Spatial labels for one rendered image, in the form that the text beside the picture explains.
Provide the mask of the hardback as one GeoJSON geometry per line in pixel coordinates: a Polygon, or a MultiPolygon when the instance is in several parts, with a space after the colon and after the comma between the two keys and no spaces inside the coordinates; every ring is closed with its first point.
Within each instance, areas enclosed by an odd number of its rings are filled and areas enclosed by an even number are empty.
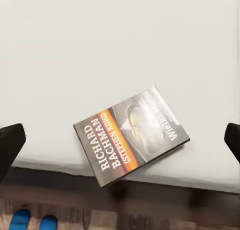
{"type": "Polygon", "coordinates": [[[155,86],[73,127],[103,190],[191,141],[155,86]]]}

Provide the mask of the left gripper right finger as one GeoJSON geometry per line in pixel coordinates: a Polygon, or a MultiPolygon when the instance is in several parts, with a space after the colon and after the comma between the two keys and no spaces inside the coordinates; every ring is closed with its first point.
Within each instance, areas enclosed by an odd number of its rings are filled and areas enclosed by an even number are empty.
{"type": "Polygon", "coordinates": [[[240,125],[235,123],[229,123],[227,125],[224,141],[230,148],[234,156],[240,163],[240,125]]]}

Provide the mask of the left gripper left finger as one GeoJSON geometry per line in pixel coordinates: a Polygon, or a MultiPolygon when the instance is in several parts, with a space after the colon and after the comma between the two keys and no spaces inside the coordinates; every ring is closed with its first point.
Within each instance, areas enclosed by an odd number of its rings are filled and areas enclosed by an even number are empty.
{"type": "Polygon", "coordinates": [[[0,183],[26,142],[21,123],[0,128],[0,183]]]}

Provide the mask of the sandal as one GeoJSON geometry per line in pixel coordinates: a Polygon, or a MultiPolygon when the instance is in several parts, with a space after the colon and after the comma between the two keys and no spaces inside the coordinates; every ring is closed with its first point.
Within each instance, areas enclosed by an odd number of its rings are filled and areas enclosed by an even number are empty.
{"type": "Polygon", "coordinates": [[[29,220],[30,212],[28,210],[17,210],[11,220],[9,230],[27,230],[29,220]]]}
{"type": "Polygon", "coordinates": [[[41,220],[39,230],[57,230],[58,221],[55,216],[44,216],[41,220]]]}

